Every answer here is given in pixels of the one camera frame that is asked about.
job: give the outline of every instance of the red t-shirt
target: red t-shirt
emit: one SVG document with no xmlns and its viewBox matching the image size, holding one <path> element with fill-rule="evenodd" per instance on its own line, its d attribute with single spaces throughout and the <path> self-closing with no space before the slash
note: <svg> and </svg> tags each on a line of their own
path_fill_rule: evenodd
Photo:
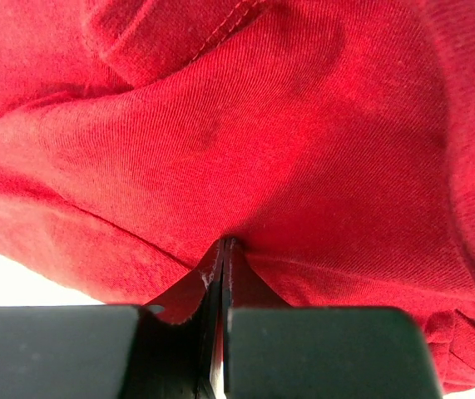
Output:
<svg viewBox="0 0 475 399">
<path fill-rule="evenodd" d="M 475 0 L 1 0 L 0 254 L 146 303 L 227 235 L 475 387 Z"/>
</svg>

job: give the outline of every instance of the seam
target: seam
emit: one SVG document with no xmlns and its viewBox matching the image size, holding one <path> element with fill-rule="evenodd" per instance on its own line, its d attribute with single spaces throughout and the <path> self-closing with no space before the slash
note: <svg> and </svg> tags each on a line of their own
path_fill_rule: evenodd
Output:
<svg viewBox="0 0 475 399">
<path fill-rule="evenodd" d="M 284 259 L 283 257 L 276 257 L 276 256 L 268 256 L 268 255 L 262 255 L 262 254 L 251 254 L 250 257 L 252 258 L 258 258 L 261 260 L 266 260 L 270 262 L 280 262 L 284 264 L 295 264 L 297 266 L 304 266 L 304 267 L 309 267 L 309 264 L 305 264 L 304 262 L 301 262 L 299 260 L 290 260 L 290 259 Z M 413 291 L 421 292 L 421 293 L 431 293 L 433 295 L 439 296 L 439 297 L 444 297 L 444 298 L 454 298 L 458 299 L 460 301 L 463 301 L 465 303 L 475 303 L 474 300 L 470 299 L 465 299 L 464 297 L 458 295 L 458 294 L 452 294 L 452 293 L 442 293 L 440 291 L 434 291 L 433 289 L 429 288 L 419 288 L 419 287 L 414 287 L 411 285 L 408 285 L 406 283 L 399 283 L 396 280 L 394 281 L 387 281 L 387 280 L 382 280 L 377 277 L 369 277 L 369 276 L 362 276 L 360 274 L 356 274 L 355 272 L 342 272 L 337 270 L 336 268 L 332 266 L 319 266 L 320 268 L 328 270 L 330 273 L 335 273 L 335 274 L 340 274 L 343 277 L 348 277 L 351 279 L 356 279 L 356 280 L 363 280 L 364 282 L 373 282 L 373 283 L 379 283 L 379 284 L 386 284 L 386 285 L 393 285 L 394 287 L 408 287 L 409 289 L 412 289 Z"/>
<path fill-rule="evenodd" d="M 241 17 L 230 27 L 230 29 L 228 29 L 227 33 L 219 41 L 217 41 L 217 43 L 214 45 L 214 48 L 217 48 L 235 30 L 235 28 L 241 23 L 243 18 L 246 17 L 246 15 L 248 15 L 250 10 L 253 7 L 255 7 L 260 1 L 262 1 L 262 0 L 255 0 L 253 3 L 250 4 L 248 9 L 245 11 L 245 13 L 243 15 L 241 15 Z M 207 47 L 207 45 L 211 41 L 211 39 L 217 33 L 219 33 L 219 31 L 222 29 L 222 27 L 230 20 L 230 18 L 232 18 L 234 16 L 234 14 L 237 12 L 237 10 L 239 10 L 241 8 L 241 6 L 246 4 L 247 2 L 249 2 L 249 0 L 240 0 L 235 5 L 235 7 L 230 11 L 230 13 L 226 16 L 226 18 L 224 18 L 224 20 L 220 23 L 220 25 L 218 27 L 216 27 L 215 30 L 207 37 L 207 39 L 204 41 L 204 43 L 202 44 L 202 46 L 200 47 L 198 52 L 196 52 L 195 56 L 191 58 L 191 60 L 189 62 L 190 64 L 192 62 L 196 61 L 196 59 L 198 59 L 198 57 L 205 50 L 205 48 Z"/>
<path fill-rule="evenodd" d="M 136 239 L 138 241 L 140 241 L 141 243 L 143 243 L 146 247 L 149 247 L 151 249 L 154 249 L 156 252 L 159 252 L 161 255 L 163 255 L 163 257 L 169 259 L 171 262 L 174 262 L 176 264 L 179 264 L 181 267 L 183 267 L 186 272 L 189 272 L 191 270 L 191 267 L 188 266 L 185 262 L 181 261 L 180 259 L 178 259 L 176 256 L 174 256 L 173 254 L 165 251 L 164 249 L 160 248 L 159 246 L 151 243 L 150 241 L 147 241 L 145 239 L 143 239 L 141 236 L 135 234 L 135 233 L 132 233 L 131 231 L 125 229 L 125 228 L 122 228 L 121 226 L 119 226 L 118 224 L 115 224 L 113 222 L 111 222 L 110 220 L 106 220 L 104 218 L 102 218 L 101 216 L 99 216 L 98 214 L 94 214 L 92 213 L 91 211 L 89 210 L 85 210 L 83 208 L 81 208 L 80 206 L 76 205 L 76 204 L 73 204 L 71 202 L 68 202 L 65 198 L 63 198 L 63 196 L 57 194 L 62 200 L 65 201 L 64 205 L 66 206 L 69 206 L 69 207 L 72 207 L 73 209 L 77 209 L 78 211 L 82 212 L 83 214 L 87 215 L 87 216 L 91 216 L 92 218 L 98 220 L 99 222 L 103 223 L 103 224 L 106 224 L 107 226 L 110 226 L 112 227 L 113 229 L 117 229 L 118 231 L 120 231 L 121 233 L 125 234 L 127 237 L 131 238 L 131 239 Z"/>
<path fill-rule="evenodd" d="M 448 350 L 447 350 L 447 356 L 446 356 L 446 368 L 444 371 L 444 376 L 443 376 L 443 382 L 446 382 L 448 380 L 448 374 L 450 371 L 450 363 L 451 360 L 450 358 L 452 356 L 455 356 L 452 353 L 452 347 L 453 347 L 453 341 L 455 341 L 455 337 L 457 336 L 457 309 L 454 309 L 452 311 L 452 318 L 453 318 L 453 329 L 452 329 L 452 339 L 450 342 L 448 342 Z"/>
<path fill-rule="evenodd" d="M 464 364 L 466 367 L 471 368 L 472 370 L 475 371 L 475 367 L 470 366 L 468 363 L 466 363 L 462 358 L 460 358 L 459 356 L 457 356 L 455 353 L 450 352 L 450 355 L 453 356 L 454 358 L 456 358 L 457 360 L 459 360 L 459 361 L 460 361 L 462 364 Z"/>
</svg>

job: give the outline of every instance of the stitching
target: stitching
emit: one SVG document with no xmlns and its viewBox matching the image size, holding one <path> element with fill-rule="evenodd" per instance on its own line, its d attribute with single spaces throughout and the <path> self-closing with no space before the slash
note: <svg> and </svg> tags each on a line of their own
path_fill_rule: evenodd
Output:
<svg viewBox="0 0 475 399">
<path fill-rule="evenodd" d="M 231 17 L 237 12 L 237 10 L 248 2 L 249 0 L 240 0 L 235 7 L 230 11 L 230 13 L 224 18 L 224 20 L 220 23 L 218 27 L 215 28 L 215 30 L 207 37 L 207 39 L 204 41 L 204 44 L 202 44 L 202 47 L 200 50 L 195 54 L 195 56 L 190 60 L 190 63 L 196 61 L 196 59 L 200 56 L 200 54 L 205 50 L 206 46 L 208 43 L 211 41 L 214 35 L 216 35 L 220 29 L 230 20 Z M 237 27 L 237 25 L 240 24 L 240 22 L 243 20 L 244 17 L 250 12 L 250 10 L 255 7 L 260 1 L 262 0 L 255 0 L 252 4 L 250 4 L 250 7 L 246 12 L 233 24 L 233 26 L 228 30 L 228 32 L 215 44 L 215 47 L 218 47 Z"/>
<path fill-rule="evenodd" d="M 449 371 L 450 371 L 450 368 L 451 368 L 451 357 L 452 356 L 455 356 L 453 355 L 452 353 L 452 347 L 453 347 L 453 342 L 455 341 L 455 337 L 457 336 L 457 313 L 458 313 L 458 310 L 457 309 L 454 309 L 452 311 L 452 317 L 453 317 L 453 330 L 452 330 L 452 340 L 448 343 L 448 350 L 446 351 L 446 369 L 444 371 L 444 375 L 443 375 L 443 381 L 447 381 L 448 380 L 448 374 L 449 374 Z"/>
<path fill-rule="evenodd" d="M 450 342 L 450 349 L 449 349 L 449 357 L 448 357 L 448 368 L 450 368 L 450 358 L 454 357 L 455 359 L 459 360 L 462 364 L 465 366 L 469 367 L 470 369 L 475 371 L 475 367 L 471 366 L 467 362 L 465 362 L 457 353 L 453 351 L 453 344 L 455 341 L 455 338 L 457 337 L 457 330 L 458 330 L 458 317 L 464 321 L 470 328 L 475 328 L 475 326 L 472 323 L 472 320 L 463 312 L 461 312 L 459 309 L 455 309 L 453 312 L 454 318 L 453 318 L 453 340 Z"/>
</svg>

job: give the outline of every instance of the white background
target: white background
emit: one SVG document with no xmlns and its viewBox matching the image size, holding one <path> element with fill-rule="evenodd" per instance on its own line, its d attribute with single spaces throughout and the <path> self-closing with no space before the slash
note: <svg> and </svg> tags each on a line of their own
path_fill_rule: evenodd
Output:
<svg viewBox="0 0 475 399">
<path fill-rule="evenodd" d="M 78 291 L 59 286 L 0 255 L 0 306 L 96 304 Z M 446 399 L 475 399 L 475 389 Z"/>
</svg>

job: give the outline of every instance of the red fabric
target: red fabric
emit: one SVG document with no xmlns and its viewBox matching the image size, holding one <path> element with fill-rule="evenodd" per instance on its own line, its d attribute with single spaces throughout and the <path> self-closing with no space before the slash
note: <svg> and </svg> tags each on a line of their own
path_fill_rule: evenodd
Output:
<svg viewBox="0 0 475 399">
<path fill-rule="evenodd" d="M 224 235 L 475 387 L 475 0 L 0 0 L 0 254 L 145 303 Z"/>
</svg>

